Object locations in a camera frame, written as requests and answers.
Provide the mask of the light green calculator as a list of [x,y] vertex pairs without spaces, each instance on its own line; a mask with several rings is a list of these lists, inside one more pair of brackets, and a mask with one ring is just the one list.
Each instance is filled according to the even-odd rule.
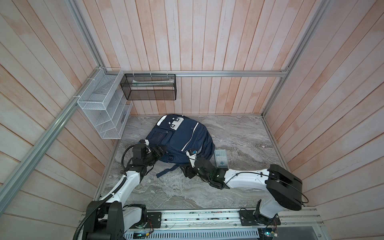
[[214,157],[217,168],[228,168],[228,156],[226,150],[215,150]]

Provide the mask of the navy blue student backpack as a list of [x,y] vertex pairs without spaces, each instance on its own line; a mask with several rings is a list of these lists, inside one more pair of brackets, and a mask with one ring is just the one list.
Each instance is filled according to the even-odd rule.
[[160,161],[174,166],[156,174],[157,178],[190,163],[186,151],[197,150],[197,158],[210,160],[215,151],[213,139],[202,123],[183,115],[164,115],[155,124],[146,139],[149,146],[160,146],[165,155]]

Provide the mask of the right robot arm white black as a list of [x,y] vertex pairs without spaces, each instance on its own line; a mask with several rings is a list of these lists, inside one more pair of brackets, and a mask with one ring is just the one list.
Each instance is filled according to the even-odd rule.
[[258,201],[254,213],[259,222],[273,219],[283,210],[300,211],[304,204],[302,181],[279,165],[272,164],[258,171],[238,171],[216,168],[210,161],[199,158],[190,159],[181,169],[187,178],[198,176],[216,189],[248,188],[266,192],[268,197]]

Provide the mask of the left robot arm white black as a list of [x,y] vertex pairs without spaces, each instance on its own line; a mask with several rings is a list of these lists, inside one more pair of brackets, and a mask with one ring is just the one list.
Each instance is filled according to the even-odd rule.
[[98,201],[92,201],[79,223],[73,239],[122,240],[126,231],[123,208],[133,189],[150,172],[148,167],[166,154],[161,146],[150,147],[147,140],[129,146],[123,153],[122,177],[113,189]]

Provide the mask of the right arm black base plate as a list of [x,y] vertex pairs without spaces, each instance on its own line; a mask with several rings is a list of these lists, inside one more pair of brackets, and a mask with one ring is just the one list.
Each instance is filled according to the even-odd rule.
[[244,208],[238,211],[242,226],[279,226],[281,221],[278,215],[269,219],[261,214],[257,214],[255,210],[246,210]]

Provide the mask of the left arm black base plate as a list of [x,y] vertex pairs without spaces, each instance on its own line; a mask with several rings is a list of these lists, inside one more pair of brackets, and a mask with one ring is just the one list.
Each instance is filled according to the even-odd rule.
[[145,229],[159,229],[162,224],[161,212],[147,212],[147,224]]

